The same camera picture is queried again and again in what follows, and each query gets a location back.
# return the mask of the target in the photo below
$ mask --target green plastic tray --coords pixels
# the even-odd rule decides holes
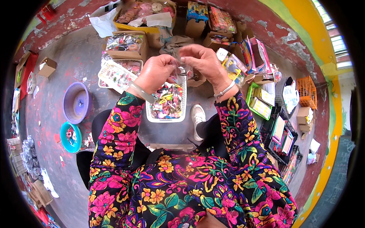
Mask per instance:
[[[246,96],[246,103],[247,103],[247,106],[249,107],[249,109],[256,113],[257,115],[259,115],[260,117],[262,117],[263,119],[265,120],[269,120],[270,119],[270,116],[269,118],[265,118],[263,115],[261,115],[260,113],[258,113],[256,110],[254,110],[253,108],[250,107],[250,100],[251,100],[251,93],[252,93],[252,88],[260,88],[259,85],[257,85],[256,83],[252,83],[249,87],[249,90],[247,92],[247,96]]]

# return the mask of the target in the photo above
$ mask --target black floral sleeve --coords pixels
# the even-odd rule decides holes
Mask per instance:
[[[252,112],[238,92],[215,104],[232,166],[240,167],[232,181],[242,190],[250,205],[247,217],[256,226],[276,222],[290,227],[297,218],[295,201],[279,172],[268,158]]]
[[[144,104],[124,92],[103,126],[90,167],[90,227],[114,227],[116,218],[128,211],[130,170]]]

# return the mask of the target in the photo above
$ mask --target purple plastic basin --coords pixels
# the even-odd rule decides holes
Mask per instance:
[[[72,83],[66,90],[63,111],[66,120],[72,124],[80,123],[90,112],[92,96],[81,82]]]

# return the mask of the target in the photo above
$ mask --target concrete floor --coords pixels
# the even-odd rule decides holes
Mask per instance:
[[[27,96],[26,105],[26,126],[27,134],[32,135],[36,141],[36,151],[41,167],[45,167],[54,185],[59,198],[51,203],[52,208],[63,221],[66,227],[86,227],[88,224],[88,195],[76,166],[76,155],[64,150],[62,144],[56,143],[54,136],[59,134],[61,125],[66,121],[62,112],[62,99],[67,87],[75,82],[84,82],[89,91],[93,94],[93,108],[85,120],[78,124],[86,139],[91,131],[91,122],[94,117],[105,109],[115,105],[119,94],[112,89],[99,88],[97,85],[97,73],[100,70],[101,45],[105,42],[100,38],[93,27],[88,26],[70,33],[57,42],[39,52],[37,66],[40,61],[48,56],[57,62],[56,71],[49,77],[36,76],[36,84],[39,86],[39,93],[35,97]],[[304,77],[289,61],[268,49],[268,56],[271,62],[280,66],[284,77],[293,79]],[[247,93],[247,86],[242,88],[244,96]],[[207,119],[216,113],[214,107],[213,90],[208,82],[197,88],[188,88],[187,115],[180,123],[164,124],[163,127],[151,123],[146,119],[145,110],[142,114],[142,122],[139,137],[144,144],[147,143],[189,143],[187,137],[193,140],[193,122],[190,119],[190,108],[194,104],[200,104],[205,110]],[[296,123],[294,113],[291,123],[301,135]],[[259,125],[261,118],[256,118]],[[299,145],[303,154],[294,179],[289,185],[293,196],[299,191],[299,186],[306,172],[305,160],[308,154],[309,143],[312,135],[305,140],[299,139]]]

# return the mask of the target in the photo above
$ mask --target white sneaker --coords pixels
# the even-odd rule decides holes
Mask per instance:
[[[194,105],[190,110],[191,119],[194,123],[194,139],[196,141],[202,141],[203,139],[198,136],[196,132],[196,126],[200,122],[205,122],[205,112],[204,109],[199,105]]]

